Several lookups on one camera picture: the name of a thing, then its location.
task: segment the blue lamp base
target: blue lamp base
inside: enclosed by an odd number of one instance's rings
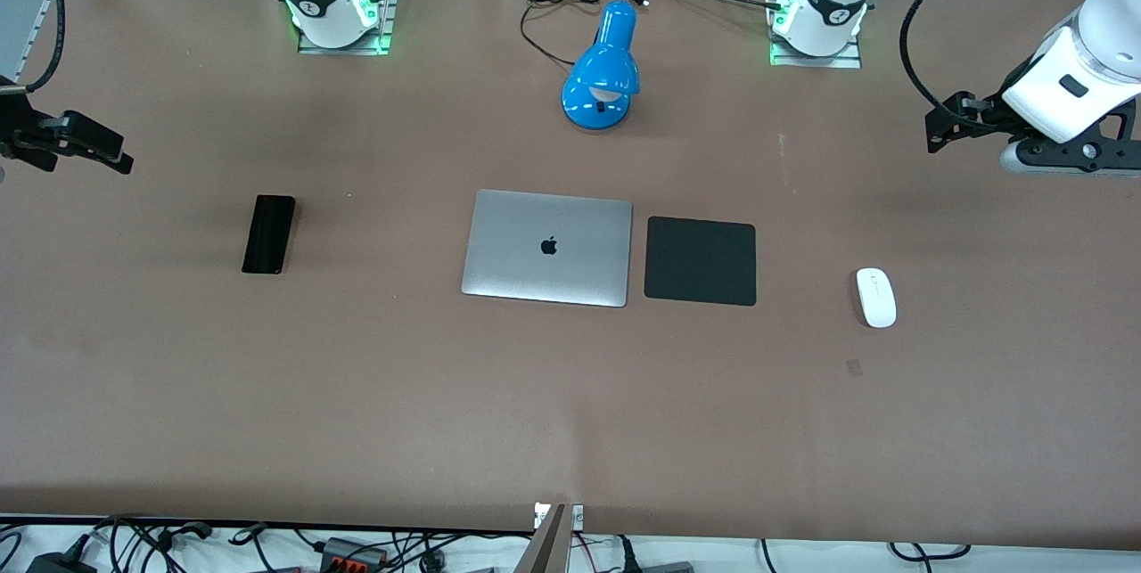
[[[614,100],[599,100],[590,92],[590,86],[568,79],[563,86],[563,112],[570,122],[588,130],[605,130],[617,126],[630,111],[630,95],[620,95]]]

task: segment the red cable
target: red cable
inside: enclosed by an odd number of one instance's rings
[[[586,543],[586,540],[582,539],[582,533],[575,533],[574,536],[578,538],[578,543],[582,544],[582,551],[586,554],[586,560],[590,562],[590,570],[593,571],[593,573],[598,573],[598,567],[594,566],[594,556],[590,555],[590,544]]]

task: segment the power adapter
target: power adapter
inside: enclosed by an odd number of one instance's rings
[[[97,573],[94,566],[83,564],[78,559],[62,552],[46,552],[35,556],[27,573]]]

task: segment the blue lamp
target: blue lamp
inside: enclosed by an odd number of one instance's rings
[[[638,64],[630,54],[637,23],[628,1],[612,1],[602,8],[594,45],[574,64],[563,86],[563,112],[575,126],[605,130],[626,118],[630,97],[641,89]]]

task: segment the white floor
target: white floor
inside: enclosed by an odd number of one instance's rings
[[[17,528],[23,543],[16,556],[3,567],[3,573],[22,573],[33,557],[44,552],[63,552],[87,528],[82,526],[30,526]],[[171,551],[187,573],[265,573],[253,544],[232,546],[227,540],[233,528],[219,528],[205,540],[193,535],[179,536]],[[391,540],[389,533],[353,533],[335,531],[305,531],[310,540],[338,536],[359,543]],[[404,539],[406,533],[397,533]],[[584,535],[588,540],[604,540],[590,544],[598,571],[605,572],[623,564],[622,546],[610,535]],[[121,527],[116,546],[124,550],[130,532]],[[268,531],[260,538],[266,559],[275,570],[300,567],[305,572],[319,568],[321,556],[302,543],[290,531]],[[688,562],[695,573],[768,573],[761,557],[759,540],[721,540],[706,538],[646,538],[631,536],[638,562],[642,567],[675,562]],[[484,540],[466,538],[445,547],[445,573],[469,573],[494,567],[510,572],[518,563],[527,541],[523,538]],[[0,560],[11,548],[11,541],[0,544]],[[954,546],[926,546],[929,552],[954,550]],[[900,550],[911,552],[907,544]],[[769,541],[772,564],[778,573],[836,572],[836,573],[916,573],[922,565],[909,564],[893,557],[882,543],[867,542],[810,542]],[[92,539],[88,542],[83,562],[99,573],[112,572],[106,544]],[[136,556],[131,571],[139,571],[141,555]],[[1141,552],[1093,551],[1070,549],[1028,549],[1010,547],[974,547],[965,557],[932,564],[934,573],[1062,573],[1062,572],[1141,572]],[[147,571],[160,573],[165,565],[153,557]],[[418,573],[415,564],[407,573]],[[572,550],[568,573],[592,573],[581,547]]]

